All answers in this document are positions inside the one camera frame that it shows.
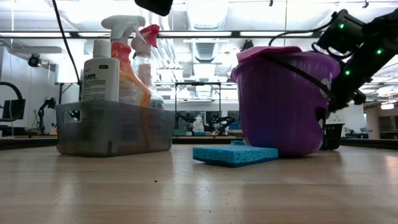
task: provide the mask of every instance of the white bottle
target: white bottle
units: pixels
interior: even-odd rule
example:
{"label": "white bottle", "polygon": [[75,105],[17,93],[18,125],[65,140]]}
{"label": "white bottle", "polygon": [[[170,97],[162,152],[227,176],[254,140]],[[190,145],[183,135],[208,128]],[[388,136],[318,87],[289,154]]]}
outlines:
{"label": "white bottle", "polygon": [[102,40],[94,41],[93,59],[85,62],[82,77],[81,101],[119,101],[118,59],[111,58],[111,44]]}

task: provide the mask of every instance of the ceiling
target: ceiling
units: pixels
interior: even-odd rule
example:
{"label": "ceiling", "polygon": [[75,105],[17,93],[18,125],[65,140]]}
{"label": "ceiling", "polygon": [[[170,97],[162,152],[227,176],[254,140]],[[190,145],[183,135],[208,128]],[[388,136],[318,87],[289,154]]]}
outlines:
{"label": "ceiling", "polygon": [[[146,18],[147,25],[160,24],[162,30],[189,30],[189,24],[192,21],[199,25],[208,25],[218,20],[223,21],[223,30],[303,30],[326,24],[330,20],[331,13],[340,9],[347,9],[354,17],[369,22],[398,7],[398,1],[380,0],[368,1],[367,8],[363,8],[364,1],[349,0],[275,0],[272,7],[269,6],[270,1],[202,0],[198,6],[194,1],[175,0],[170,14],[167,17],[160,17],[139,8],[134,1],[128,0],[58,0],[57,2],[63,28],[66,31],[78,32],[107,31],[101,26],[101,21],[114,14],[141,15]],[[51,1],[0,0],[0,31],[33,30],[59,31]],[[161,68],[158,73],[162,74],[162,79],[158,82],[197,80],[200,71],[205,71],[205,66],[202,66],[203,64],[195,58],[197,52],[193,48],[194,44],[189,44],[187,41],[189,42],[189,38],[158,40],[158,43],[161,42],[161,48],[157,53],[161,57],[154,58],[158,68]],[[252,39],[252,41],[254,45],[267,45],[269,39]],[[310,50],[310,44],[314,41],[316,39],[277,39],[273,45],[295,45],[302,50]],[[236,65],[235,55],[239,52],[244,38],[220,39],[220,42],[217,44],[214,60],[211,62],[214,64],[214,69],[211,72],[206,70],[208,81],[226,81],[229,72]],[[81,68],[84,61],[91,57],[93,40],[69,39],[68,43],[78,67]],[[40,55],[53,63],[71,68],[62,39],[14,39],[14,48],[23,54],[27,51],[21,50],[20,45],[25,49],[60,47],[63,49],[62,54],[47,54],[44,51],[40,52]],[[166,51],[172,52],[171,56],[167,55]],[[376,90],[390,85],[388,83],[398,83],[397,62],[398,58],[393,58],[374,76],[372,83],[361,89],[370,98],[383,99],[378,97]],[[75,77],[70,75],[69,71],[64,73],[63,82],[75,81]]]}

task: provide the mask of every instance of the table surface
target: table surface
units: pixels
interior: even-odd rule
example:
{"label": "table surface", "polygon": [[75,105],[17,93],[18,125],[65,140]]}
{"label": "table surface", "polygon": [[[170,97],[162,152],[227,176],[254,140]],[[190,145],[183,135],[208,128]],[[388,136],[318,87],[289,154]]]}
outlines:
{"label": "table surface", "polygon": [[341,146],[240,168],[192,146],[114,158],[0,151],[0,223],[398,223],[398,151]]}

